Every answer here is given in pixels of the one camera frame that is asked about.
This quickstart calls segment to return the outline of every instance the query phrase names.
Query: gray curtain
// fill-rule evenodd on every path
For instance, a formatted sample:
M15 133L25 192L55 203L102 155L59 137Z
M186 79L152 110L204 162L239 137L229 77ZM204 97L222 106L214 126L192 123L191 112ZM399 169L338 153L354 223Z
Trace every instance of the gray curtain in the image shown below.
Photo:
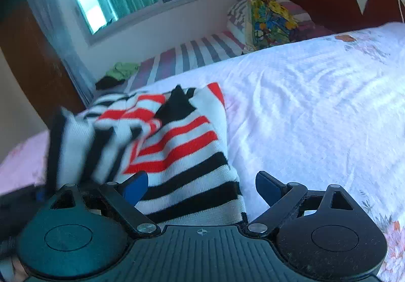
M74 50L58 0L27 1L42 32L55 49L80 98L87 107L93 99L95 80Z

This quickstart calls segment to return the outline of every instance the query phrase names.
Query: red headboard panel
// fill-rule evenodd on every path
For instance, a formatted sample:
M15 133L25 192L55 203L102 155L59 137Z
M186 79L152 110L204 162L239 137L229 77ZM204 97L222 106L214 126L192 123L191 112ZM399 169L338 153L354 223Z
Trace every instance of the red headboard panel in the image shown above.
M368 0L362 14L357 0L290 0L301 5L319 25L336 32L400 22L398 0Z

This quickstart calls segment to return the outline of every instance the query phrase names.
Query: crosshair logo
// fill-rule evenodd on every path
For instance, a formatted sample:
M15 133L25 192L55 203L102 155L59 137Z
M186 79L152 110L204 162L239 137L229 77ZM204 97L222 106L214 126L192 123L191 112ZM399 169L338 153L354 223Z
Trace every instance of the crosshair logo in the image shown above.
M200 234L201 236L203 236L203 235L207 234L208 231L206 231L205 229L199 229L199 230L197 231L197 233Z

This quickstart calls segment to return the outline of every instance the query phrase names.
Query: ribbed black surface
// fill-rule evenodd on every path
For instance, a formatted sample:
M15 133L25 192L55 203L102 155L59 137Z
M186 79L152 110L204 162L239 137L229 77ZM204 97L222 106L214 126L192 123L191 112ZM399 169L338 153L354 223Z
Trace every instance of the ribbed black surface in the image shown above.
M86 281L312 281L286 267L265 240L244 237L235 226L203 229L169 226L159 237L138 240L115 267Z

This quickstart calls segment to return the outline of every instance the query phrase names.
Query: window frame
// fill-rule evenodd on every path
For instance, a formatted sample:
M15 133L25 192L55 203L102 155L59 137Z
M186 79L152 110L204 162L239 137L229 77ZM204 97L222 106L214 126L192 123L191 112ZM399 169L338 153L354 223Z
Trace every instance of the window frame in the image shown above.
M88 46L92 46L129 26L133 26L162 12L169 11L194 1L197 0L157 0L156 3L126 15L105 28L99 29L94 34L92 34L90 31L90 26L82 14L82 9L80 8L79 2L77 0L72 0L72 6L74 7L74 15L77 19L79 28L85 38L85 41Z

